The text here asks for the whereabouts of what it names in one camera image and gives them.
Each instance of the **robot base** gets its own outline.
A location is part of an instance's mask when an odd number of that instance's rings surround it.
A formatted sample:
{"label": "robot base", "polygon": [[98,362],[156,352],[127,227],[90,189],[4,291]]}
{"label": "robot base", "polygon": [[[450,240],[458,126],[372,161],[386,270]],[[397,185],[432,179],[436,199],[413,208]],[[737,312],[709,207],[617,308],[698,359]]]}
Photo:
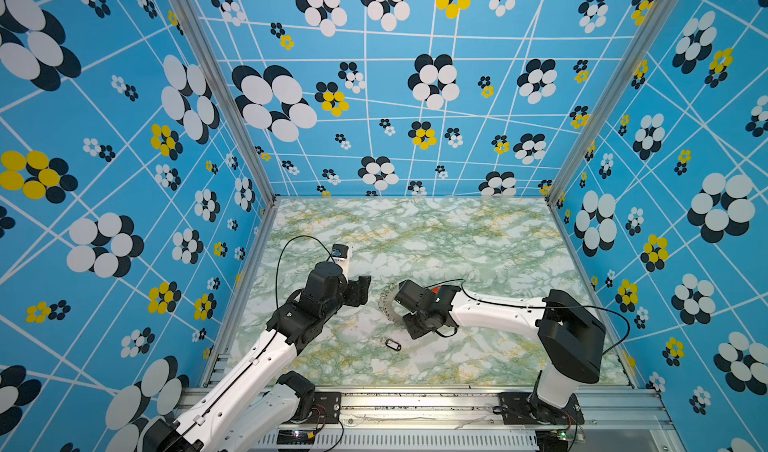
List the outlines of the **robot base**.
{"label": "robot base", "polygon": [[494,413],[502,416],[505,425],[556,424],[567,427],[569,415],[573,425],[584,423],[584,415],[575,394],[571,395],[568,405],[562,410],[554,410],[543,404],[534,408],[528,401],[530,397],[530,392],[501,392],[498,395],[500,406],[494,407]]}

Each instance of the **mounting plate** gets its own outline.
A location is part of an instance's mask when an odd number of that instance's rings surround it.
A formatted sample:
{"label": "mounting plate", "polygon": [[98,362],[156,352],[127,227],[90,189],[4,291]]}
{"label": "mounting plate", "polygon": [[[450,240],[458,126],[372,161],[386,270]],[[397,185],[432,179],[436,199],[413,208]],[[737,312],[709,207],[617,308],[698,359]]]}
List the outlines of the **mounting plate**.
{"label": "mounting plate", "polygon": [[576,399],[576,395],[571,395],[568,405],[562,413],[558,413],[550,408],[541,407],[538,410],[538,419],[531,416],[531,405],[528,402],[529,392],[501,392],[498,395],[498,402],[504,409],[501,413],[504,424],[506,425],[541,425],[556,424],[568,426],[569,418],[575,420],[576,424],[584,423],[584,415],[581,413],[581,406]]}

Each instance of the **green marble tabletop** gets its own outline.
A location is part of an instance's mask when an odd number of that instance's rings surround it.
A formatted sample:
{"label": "green marble tabletop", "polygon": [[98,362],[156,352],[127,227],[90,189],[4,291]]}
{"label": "green marble tabletop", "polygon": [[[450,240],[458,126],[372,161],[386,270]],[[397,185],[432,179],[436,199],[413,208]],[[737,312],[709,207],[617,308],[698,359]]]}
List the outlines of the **green marble tabletop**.
{"label": "green marble tabletop", "polygon": [[[275,307],[280,250],[302,234],[328,248],[350,246],[351,278],[372,276],[368,303],[342,308],[290,366],[319,386],[533,385],[547,356],[532,340],[487,328],[412,340],[388,321],[381,299],[407,278],[422,285],[465,278],[472,292],[520,298],[560,288],[592,303],[541,198],[280,198],[230,366],[264,330]],[[288,246],[280,264],[281,304],[326,256],[311,239]],[[386,347],[388,338],[402,350]],[[603,358],[600,384],[628,384],[615,353]]]}

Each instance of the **blue wall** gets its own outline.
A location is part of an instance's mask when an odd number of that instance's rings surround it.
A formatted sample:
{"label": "blue wall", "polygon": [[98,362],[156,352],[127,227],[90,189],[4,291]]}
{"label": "blue wall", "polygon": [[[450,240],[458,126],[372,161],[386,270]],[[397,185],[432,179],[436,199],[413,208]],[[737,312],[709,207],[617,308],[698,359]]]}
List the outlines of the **blue wall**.
{"label": "blue wall", "polygon": [[0,0],[5,452],[132,450],[201,380],[264,204],[172,18]]}
{"label": "blue wall", "polygon": [[688,450],[768,447],[761,5],[680,0],[558,201],[602,303],[631,322],[639,381]]}
{"label": "blue wall", "polygon": [[196,1],[288,196],[540,197],[653,3]]}

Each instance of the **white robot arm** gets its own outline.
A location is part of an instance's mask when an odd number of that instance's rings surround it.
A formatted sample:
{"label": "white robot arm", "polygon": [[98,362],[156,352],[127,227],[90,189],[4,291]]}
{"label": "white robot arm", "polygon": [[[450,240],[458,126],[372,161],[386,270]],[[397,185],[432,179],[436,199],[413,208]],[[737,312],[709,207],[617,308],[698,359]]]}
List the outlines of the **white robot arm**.
{"label": "white robot arm", "polygon": [[579,385],[600,379],[605,326],[566,292],[505,298],[467,293],[455,285],[429,290],[406,280],[395,300],[410,311],[402,320],[414,339],[447,325],[494,328],[542,342],[550,363],[530,399],[534,408],[541,402],[564,409]]}
{"label": "white robot arm", "polygon": [[267,395],[252,403],[341,306],[368,301],[370,276],[346,278],[348,247],[334,244],[331,257],[334,262],[316,264],[306,286],[273,313],[266,330],[224,380],[173,424],[158,418],[142,430],[138,452],[243,452],[283,422],[309,416],[315,387],[295,371],[282,375]]}

